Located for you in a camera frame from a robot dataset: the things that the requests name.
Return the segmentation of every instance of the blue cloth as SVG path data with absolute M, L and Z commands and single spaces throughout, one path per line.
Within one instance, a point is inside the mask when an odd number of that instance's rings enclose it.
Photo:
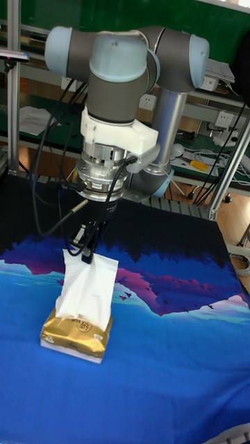
M 206 241 L 189 255 L 171 247 L 159 220 L 178 227 L 179 217 L 191 235 L 198 222 L 212 230 L 214 254 Z M 0 440 L 201 444 L 249 422 L 250 311 L 214 223 L 132 203 L 117 210 L 99 247 L 119 260 L 101 365 L 40 347 L 62 288 L 62 247 L 30 234 L 0 256 Z

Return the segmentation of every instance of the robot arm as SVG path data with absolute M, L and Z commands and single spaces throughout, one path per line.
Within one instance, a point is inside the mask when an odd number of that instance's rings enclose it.
M 149 183 L 159 187 L 166 178 L 161 169 L 166 157 L 159 134 L 162 123 L 151 129 L 135 120 L 140 97 L 156 82 L 164 91 L 187 94 L 202 84 L 207 59 L 206 40 L 157 26 L 127 33 L 82 33 L 62 27 L 50 32 L 45 48 L 48 68 L 89 83 L 81 119 L 83 150 L 76 164 L 76 180 L 85 184 L 80 194 L 89 203 L 72 240 L 81 246 L 86 228 L 96 222 L 98 233 L 83 254 L 87 262 L 122 197 L 123 166 L 133 175 L 130 182 L 150 194 Z M 134 163 L 128 165 L 132 156 Z M 155 164 L 160 165 L 160 174 Z

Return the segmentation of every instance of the yellow tool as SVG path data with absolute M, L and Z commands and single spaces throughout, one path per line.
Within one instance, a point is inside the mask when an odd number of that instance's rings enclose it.
M 191 167 L 197 168 L 201 171 L 206 171 L 208 169 L 208 165 L 203 162 L 199 162 L 198 160 L 187 159 L 186 157 L 180 157 L 180 159 L 185 160 L 187 163 L 191 165 Z

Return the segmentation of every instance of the tissue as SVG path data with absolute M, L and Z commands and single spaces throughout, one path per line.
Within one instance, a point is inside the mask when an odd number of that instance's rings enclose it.
M 93 254 L 91 264 L 72 257 L 67 250 L 65 281 L 56 304 L 56 317 L 89 322 L 105 331 L 110 320 L 111 300 L 118 261 Z

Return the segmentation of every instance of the white tissue paper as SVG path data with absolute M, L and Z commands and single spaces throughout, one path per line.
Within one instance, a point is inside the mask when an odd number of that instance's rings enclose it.
M 24 106 L 19 111 L 19 130 L 24 133 L 29 133 L 38 136 L 45 130 L 50 113 L 44 109 L 34 108 L 32 106 Z
M 83 319 L 105 331 L 118 261 L 94 254 L 92 263 L 86 264 L 81 255 L 72 257 L 67 250 L 63 254 L 65 280 L 56 303 L 56 317 Z

